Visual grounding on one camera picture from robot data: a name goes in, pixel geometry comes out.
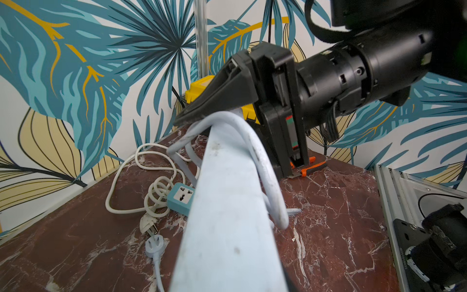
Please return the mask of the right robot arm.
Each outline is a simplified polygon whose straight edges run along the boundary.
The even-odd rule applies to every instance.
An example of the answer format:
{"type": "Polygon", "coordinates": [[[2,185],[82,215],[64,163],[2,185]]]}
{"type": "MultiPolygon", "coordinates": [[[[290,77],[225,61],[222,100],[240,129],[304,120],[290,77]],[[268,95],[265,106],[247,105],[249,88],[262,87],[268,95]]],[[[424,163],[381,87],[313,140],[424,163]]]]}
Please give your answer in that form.
{"type": "Polygon", "coordinates": [[[333,142],[339,116],[376,100],[402,106],[429,72],[467,79],[465,1],[332,1],[332,23],[343,32],[313,23],[312,6],[305,3],[306,23],[329,49],[299,63],[271,43],[240,51],[175,124],[251,104],[260,139],[284,178],[309,167],[308,130],[319,127],[333,142]]]}

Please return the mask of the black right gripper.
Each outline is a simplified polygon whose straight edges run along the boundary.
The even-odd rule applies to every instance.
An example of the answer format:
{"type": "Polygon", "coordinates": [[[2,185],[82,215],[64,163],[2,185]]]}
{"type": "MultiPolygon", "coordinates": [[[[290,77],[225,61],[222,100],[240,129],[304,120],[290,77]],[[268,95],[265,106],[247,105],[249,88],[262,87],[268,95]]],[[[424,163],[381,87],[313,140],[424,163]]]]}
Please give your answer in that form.
{"type": "Polygon", "coordinates": [[[271,43],[260,43],[250,53],[243,50],[228,59],[200,96],[177,116],[174,125],[192,124],[213,113],[252,103],[278,179],[294,176],[292,167],[308,166],[294,56],[271,43]]]}

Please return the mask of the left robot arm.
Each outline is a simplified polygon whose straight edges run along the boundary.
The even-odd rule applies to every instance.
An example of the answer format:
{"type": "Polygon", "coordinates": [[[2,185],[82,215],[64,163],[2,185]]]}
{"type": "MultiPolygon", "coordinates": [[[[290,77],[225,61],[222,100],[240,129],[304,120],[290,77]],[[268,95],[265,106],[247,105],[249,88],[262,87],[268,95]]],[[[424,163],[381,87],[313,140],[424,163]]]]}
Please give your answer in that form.
{"type": "Polygon", "coordinates": [[[422,226],[429,237],[407,250],[407,264],[418,277],[439,287],[467,280],[467,210],[447,204],[429,214],[422,226]]]}

